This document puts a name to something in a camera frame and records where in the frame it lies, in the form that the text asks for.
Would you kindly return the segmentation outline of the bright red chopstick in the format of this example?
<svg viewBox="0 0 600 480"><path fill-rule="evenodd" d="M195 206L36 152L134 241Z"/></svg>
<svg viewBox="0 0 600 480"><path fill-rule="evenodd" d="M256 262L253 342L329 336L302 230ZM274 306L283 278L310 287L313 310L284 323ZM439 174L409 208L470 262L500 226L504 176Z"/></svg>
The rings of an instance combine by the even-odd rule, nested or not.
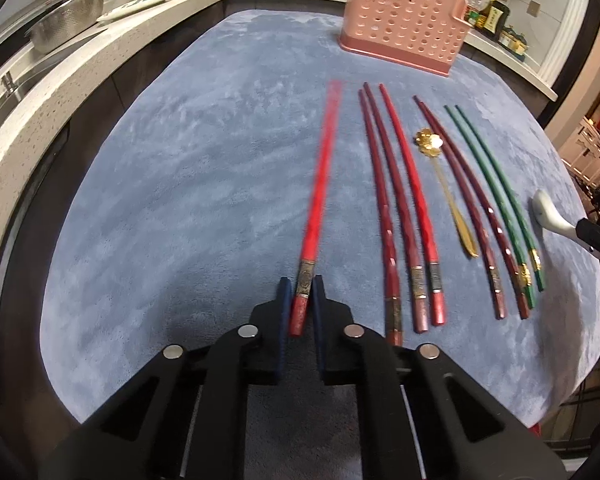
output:
<svg viewBox="0 0 600 480"><path fill-rule="evenodd" d="M306 324L311 284L320 247L320 235L323 222L323 212L326 202L330 161L338 125L338 114L341 102L342 83L334 80L329 83L325 116L323 120L320 152L317 157L315 178L309 206L306 232L304 233L300 263L297 276L296 292L291 306L289 335L300 337Z"/></svg>

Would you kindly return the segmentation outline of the white ceramic spoon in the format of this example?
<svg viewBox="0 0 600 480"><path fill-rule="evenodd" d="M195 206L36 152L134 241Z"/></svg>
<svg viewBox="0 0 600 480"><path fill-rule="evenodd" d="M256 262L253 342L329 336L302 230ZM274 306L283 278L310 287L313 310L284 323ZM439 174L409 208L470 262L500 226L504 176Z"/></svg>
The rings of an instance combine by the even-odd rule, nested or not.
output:
<svg viewBox="0 0 600 480"><path fill-rule="evenodd" d="M584 240L577 234L576 226L560 214L547 192L537 190L531 203L534 218L543 229L569 238L580 245L584 244Z"/></svg>

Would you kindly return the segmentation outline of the maroon chopstick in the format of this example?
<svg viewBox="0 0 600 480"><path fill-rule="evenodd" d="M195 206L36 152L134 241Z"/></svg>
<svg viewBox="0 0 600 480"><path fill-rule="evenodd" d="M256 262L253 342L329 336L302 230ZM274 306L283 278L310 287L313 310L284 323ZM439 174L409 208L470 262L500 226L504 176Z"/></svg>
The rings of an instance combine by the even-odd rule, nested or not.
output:
<svg viewBox="0 0 600 480"><path fill-rule="evenodd" d="M463 153L456 146L454 141L450 138L445 128L443 128L440 122L437 120L436 116L432 114L432 111L429 109L429 107L424 102L422 102L422 100L419 99L418 96L414 96L414 101L416 102L420 110L424 113L427 122L429 122L429 125L431 126L432 130L434 130L435 133L442 137L442 140L444 141L444 146L447 146L451 150L451 153L454 155L455 160L462 167L465 176L468 177L471 187L474 190L484 213L486 214L486 218L488 218L489 220L496 241L498 242L498 247L501 249L501 253L506 264L509 278L512 282L513 289L516 295L519 315L523 320L525 320L529 317L530 314L528 298L526 293L524 292L524 286L520 284L518 266L516 265L512 248L509 245L507 237L503 231L501 222L500 220L498 220L498 217L496 216L496 213L492 207L490 200L486 197L486 192L483 191L481 184L479 183L476 175L472 171L471 166L469 166Z"/></svg>
<svg viewBox="0 0 600 480"><path fill-rule="evenodd" d="M463 200L466 205L472 226L474 227L474 230L477 235L477 240L481 250L484 268L486 269L486 275L488 276L490 293L494 305L495 317L498 320L502 320L503 318L506 318L507 310L505 304L505 297L502 291L500 274L498 273L498 266L496 265L495 256L490 245L488 233L486 232L486 229L483 226L478 208L476 206L476 202L474 200L474 196L472 196L471 190L467 183L464 170L460 168L460 163L458 162L457 157L453 154L448 141L445 140L443 134L440 132L440 128L434 125L434 120L430 118L430 111L428 110L428 107L426 107L422 100L419 99L417 96L414 96L414 101L417 104L420 111L422 112L422 114L425 115L426 121L428 122L428 125L430 125L431 131L437 136L440 136L440 138L442 139L441 151L444 154L446 160L448 161L452 173L454 174L456 183L458 184L460 192L462 193Z"/></svg>

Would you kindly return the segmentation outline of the dark red chopstick leftmost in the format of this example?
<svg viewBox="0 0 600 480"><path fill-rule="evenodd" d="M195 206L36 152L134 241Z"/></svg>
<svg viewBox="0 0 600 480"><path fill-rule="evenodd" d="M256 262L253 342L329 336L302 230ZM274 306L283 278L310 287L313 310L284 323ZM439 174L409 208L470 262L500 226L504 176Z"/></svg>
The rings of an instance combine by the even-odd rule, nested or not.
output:
<svg viewBox="0 0 600 480"><path fill-rule="evenodd" d="M388 192L384 172L382 171L376 134L370 117L370 107L366 102L365 92L362 89L358 90L358 100L361 105L368 148L370 149L379 217L382 267L384 268L385 336L390 344L401 347L403 344L401 286Z"/></svg>

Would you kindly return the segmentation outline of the dark red chopstick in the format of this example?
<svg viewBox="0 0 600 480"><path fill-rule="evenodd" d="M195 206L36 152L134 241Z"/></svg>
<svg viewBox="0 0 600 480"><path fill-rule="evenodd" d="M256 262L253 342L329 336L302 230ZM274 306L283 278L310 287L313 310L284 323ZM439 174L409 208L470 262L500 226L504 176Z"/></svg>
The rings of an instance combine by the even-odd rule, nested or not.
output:
<svg viewBox="0 0 600 480"><path fill-rule="evenodd" d="M425 274L422 267L422 259L418 253L416 245L415 230L412 222L410 210L406 202L404 185L396 163L396 156L389 141L387 129L382 120L378 105L376 103L373 91L367 82L364 82L363 89L370 104L373 118L379 133L382 147L384 148L385 159L387 162L391 183L393 187L394 198L396 199L396 209L400 218L400 226L405 250L405 261L410 277L410 293L412 305L412 320L416 333L425 333L429 330L428 312L427 312L427 293L425 288Z"/></svg>
<svg viewBox="0 0 600 480"><path fill-rule="evenodd" d="M388 192L384 172L382 171L376 134L370 117L370 107L366 102L365 92L362 89L358 90L358 100L361 105L368 148L370 149L379 217L382 267L384 268L385 336L390 344L401 347L403 344L401 286Z"/></svg>

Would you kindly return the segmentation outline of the grey-blue fleece mat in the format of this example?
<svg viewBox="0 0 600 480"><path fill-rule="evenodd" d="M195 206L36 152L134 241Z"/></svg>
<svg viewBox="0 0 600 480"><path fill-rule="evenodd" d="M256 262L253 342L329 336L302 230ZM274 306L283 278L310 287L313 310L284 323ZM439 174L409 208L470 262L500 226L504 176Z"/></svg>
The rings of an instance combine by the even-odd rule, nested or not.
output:
<svg viewBox="0 0 600 480"><path fill-rule="evenodd" d="M523 203L544 190L584 210L553 145L492 70L447 77L343 51L336 16L244 11L195 40L102 144L71 203L46 283L50 383L86 419L161 347L197 348L245 321L297 272L325 96L342 102L317 270L329 296L381 330L373 171L358 102L386 87L407 133L420 104L461 107Z"/></svg>

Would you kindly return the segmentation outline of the gold flower-shaped spoon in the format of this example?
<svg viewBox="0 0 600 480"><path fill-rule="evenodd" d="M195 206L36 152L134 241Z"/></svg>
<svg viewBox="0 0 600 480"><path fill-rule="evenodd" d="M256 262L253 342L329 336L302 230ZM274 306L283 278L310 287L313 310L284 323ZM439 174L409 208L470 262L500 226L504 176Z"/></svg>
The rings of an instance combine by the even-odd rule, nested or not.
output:
<svg viewBox="0 0 600 480"><path fill-rule="evenodd" d="M442 187L445 200L448 203L452 214L458 238L460 239L460 244L462 244L465 254L468 255L469 258L477 258L479 252L475 237L471 234L464 216L457 207L448 180L446 180L438 161L443 148L441 136L438 136L437 133L433 133L429 128L423 128L416 133L414 141L418 146L419 151L431 160L431 165L434 167L434 172Z"/></svg>

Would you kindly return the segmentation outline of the green-lidded jars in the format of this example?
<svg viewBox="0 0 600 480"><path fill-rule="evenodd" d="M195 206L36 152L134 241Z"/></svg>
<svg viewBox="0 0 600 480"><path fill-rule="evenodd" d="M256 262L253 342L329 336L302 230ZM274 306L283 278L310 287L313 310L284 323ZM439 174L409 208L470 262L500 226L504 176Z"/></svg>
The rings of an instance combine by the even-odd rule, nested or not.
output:
<svg viewBox="0 0 600 480"><path fill-rule="evenodd" d="M528 42L523 34L518 34L512 26L505 26L501 35L498 37L498 42L509 52L523 58L528 50Z"/></svg>

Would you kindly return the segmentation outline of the dark soy sauce bottle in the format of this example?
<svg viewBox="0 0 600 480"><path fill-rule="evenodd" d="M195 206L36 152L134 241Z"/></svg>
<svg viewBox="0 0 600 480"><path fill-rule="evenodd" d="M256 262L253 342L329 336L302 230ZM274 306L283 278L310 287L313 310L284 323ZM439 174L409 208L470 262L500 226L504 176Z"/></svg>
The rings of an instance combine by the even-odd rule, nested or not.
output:
<svg viewBox="0 0 600 480"><path fill-rule="evenodd" d="M509 14L510 9L507 0L490 0L489 4L478 15L476 29L486 38L498 41Z"/></svg>

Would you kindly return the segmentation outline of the clear plastic oil bottle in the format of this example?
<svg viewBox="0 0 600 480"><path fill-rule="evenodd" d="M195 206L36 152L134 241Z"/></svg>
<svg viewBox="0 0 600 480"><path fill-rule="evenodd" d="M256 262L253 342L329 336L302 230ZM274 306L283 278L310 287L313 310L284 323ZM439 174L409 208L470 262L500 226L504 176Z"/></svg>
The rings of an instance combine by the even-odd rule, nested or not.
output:
<svg viewBox="0 0 600 480"><path fill-rule="evenodd" d="M471 24L471 26L475 26L475 24L477 24L480 12L488 3L489 0L467 0L465 21Z"/></svg>

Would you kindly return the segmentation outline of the pink perforated utensil holder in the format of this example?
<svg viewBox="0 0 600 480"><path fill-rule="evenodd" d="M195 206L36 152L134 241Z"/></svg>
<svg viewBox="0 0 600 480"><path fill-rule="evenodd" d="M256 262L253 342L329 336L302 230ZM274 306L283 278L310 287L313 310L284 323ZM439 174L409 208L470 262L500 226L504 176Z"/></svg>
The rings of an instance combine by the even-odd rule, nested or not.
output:
<svg viewBox="0 0 600 480"><path fill-rule="evenodd" d="M347 0L344 50L446 76L469 30L466 0Z"/></svg>

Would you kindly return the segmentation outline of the patterned ceramic plate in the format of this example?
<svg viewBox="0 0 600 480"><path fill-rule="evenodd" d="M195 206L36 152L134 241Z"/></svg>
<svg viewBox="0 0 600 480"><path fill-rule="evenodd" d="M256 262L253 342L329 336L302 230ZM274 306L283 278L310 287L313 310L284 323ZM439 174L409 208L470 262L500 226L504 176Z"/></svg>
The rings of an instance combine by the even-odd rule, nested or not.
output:
<svg viewBox="0 0 600 480"><path fill-rule="evenodd" d="M102 14L97 20L97 23L109 23L120 20L120 18L126 18L134 13L147 10L158 4L167 2L168 0L134 0L122 6L117 6L111 11Z"/></svg>

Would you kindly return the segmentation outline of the stainless steel sink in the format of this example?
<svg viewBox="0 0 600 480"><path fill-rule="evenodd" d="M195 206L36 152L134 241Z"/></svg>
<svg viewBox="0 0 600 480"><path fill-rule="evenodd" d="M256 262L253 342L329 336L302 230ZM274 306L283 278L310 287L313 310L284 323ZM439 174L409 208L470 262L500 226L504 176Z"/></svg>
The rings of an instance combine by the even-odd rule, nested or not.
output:
<svg viewBox="0 0 600 480"><path fill-rule="evenodd" d="M28 41L0 67L0 129L46 74L47 58Z"/></svg>

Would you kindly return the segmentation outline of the steel mixing bowl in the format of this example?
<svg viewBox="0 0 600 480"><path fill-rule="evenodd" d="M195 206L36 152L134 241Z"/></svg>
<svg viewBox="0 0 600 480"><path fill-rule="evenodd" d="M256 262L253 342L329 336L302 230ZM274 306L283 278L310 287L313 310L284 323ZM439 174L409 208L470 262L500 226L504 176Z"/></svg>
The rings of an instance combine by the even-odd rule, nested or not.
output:
<svg viewBox="0 0 600 480"><path fill-rule="evenodd" d="M69 0L38 20L26 32L35 51L47 54L92 27L104 0Z"/></svg>

